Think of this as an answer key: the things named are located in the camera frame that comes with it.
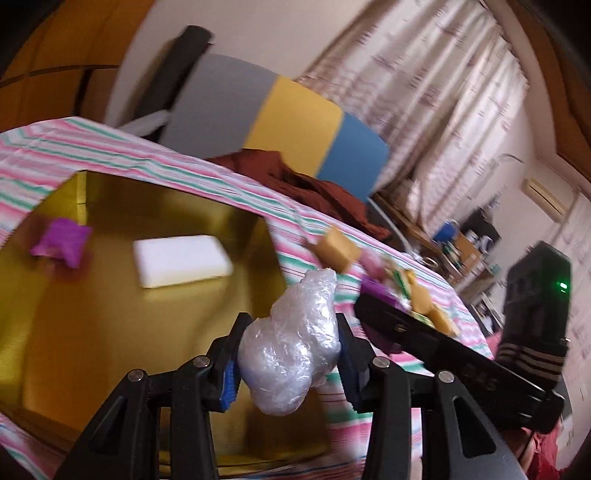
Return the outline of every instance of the white plastic bag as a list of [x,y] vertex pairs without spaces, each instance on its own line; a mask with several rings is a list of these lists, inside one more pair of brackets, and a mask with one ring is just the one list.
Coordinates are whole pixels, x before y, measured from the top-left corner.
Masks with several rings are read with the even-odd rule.
[[335,289],[333,270],[308,270],[273,304],[271,317],[246,328],[238,367],[263,413],[296,411],[309,388],[322,385],[335,367],[340,353]]

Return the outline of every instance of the white eraser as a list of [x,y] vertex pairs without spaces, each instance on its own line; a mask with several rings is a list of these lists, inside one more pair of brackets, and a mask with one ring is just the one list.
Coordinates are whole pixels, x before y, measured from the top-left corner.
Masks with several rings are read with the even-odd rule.
[[144,288],[177,285],[232,274],[232,262],[214,236],[172,236],[134,242]]

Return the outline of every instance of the chair backrest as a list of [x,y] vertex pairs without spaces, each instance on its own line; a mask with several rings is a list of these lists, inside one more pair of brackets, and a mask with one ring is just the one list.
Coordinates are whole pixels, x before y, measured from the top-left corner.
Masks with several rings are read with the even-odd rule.
[[209,53],[187,78],[160,143],[200,158],[241,148],[279,151],[295,171],[333,181],[363,201],[389,155],[369,127],[308,88]]

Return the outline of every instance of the wooden cabinet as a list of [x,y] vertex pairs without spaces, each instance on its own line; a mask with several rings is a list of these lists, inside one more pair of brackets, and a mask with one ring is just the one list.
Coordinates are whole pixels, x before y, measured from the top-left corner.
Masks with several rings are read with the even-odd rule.
[[64,0],[0,78],[0,132],[76,113],[101,121],[118,67],[153,2]]

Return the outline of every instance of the yellow metallic container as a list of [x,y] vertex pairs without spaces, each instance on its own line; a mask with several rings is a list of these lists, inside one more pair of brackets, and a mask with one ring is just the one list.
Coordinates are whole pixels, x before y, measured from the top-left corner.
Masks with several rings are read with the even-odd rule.
[[[93,228],[80,270],[28,253],[58,216]],[[203,234],[228,252],[230,277],[140,286],[134,240]],[[178,368],[226,335],[239,312],[268,316],[284,290],[263,218],[138,180],[77,173],[0,250],[0,410],[67,450],[126,372]],[[162,464],[167,420],[163,415]],[[314,392],[294,414],[270,417],[242,383],[230,410],[211,421],[221,475],[283,466],[329,447]]]

